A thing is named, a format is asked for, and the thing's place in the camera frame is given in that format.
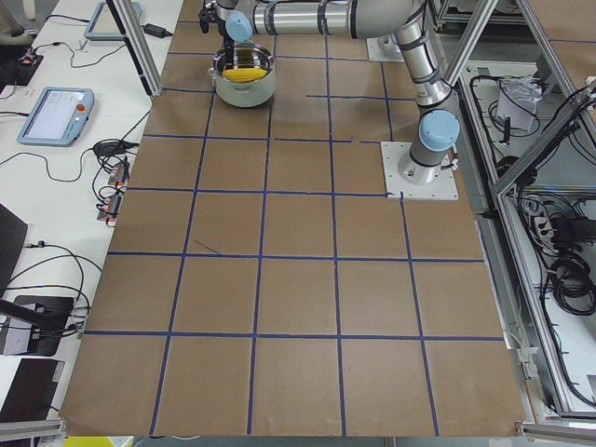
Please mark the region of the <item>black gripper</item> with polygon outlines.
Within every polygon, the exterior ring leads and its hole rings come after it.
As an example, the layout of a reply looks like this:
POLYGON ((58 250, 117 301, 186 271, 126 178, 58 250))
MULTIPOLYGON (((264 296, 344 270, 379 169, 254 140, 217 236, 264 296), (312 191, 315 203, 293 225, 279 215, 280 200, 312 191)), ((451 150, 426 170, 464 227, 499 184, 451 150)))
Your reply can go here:
POLYGON ((202 7, 198 13, 199 27, 203 34, 210 31, 211 26, 216 26, 219 35, 223 39, 223 54, 226 65, 234 64, 235 44, 226 31, 226 20, 218 15, 216 7, 202 7))

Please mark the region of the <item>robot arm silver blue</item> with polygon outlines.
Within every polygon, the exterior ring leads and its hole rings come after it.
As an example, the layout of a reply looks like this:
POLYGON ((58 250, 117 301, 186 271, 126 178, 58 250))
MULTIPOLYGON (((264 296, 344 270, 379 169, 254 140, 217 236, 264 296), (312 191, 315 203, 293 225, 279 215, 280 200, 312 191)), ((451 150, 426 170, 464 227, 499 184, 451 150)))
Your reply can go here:
POLYGON ((399 162, 400 177, 414 185, 437 180, 460 133, 452 86, 443 79, 429 41, 423 1, 206 1, 198 13, 203 33, 216 26, 224 54, 255 35, 392 35, 416 89, 418 130, 399 162))

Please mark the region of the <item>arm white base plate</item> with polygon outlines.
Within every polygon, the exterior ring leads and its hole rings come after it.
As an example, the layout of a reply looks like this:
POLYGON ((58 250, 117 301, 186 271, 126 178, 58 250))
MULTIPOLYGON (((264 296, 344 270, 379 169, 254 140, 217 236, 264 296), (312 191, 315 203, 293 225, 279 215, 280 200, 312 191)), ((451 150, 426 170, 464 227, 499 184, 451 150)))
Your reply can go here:
POLYGON ((455 201, 459 198, 452 168, 445 155, 436 167, 423 167, 411 159, 410 142, 381 142, 386 197, 404 200, 455 201))

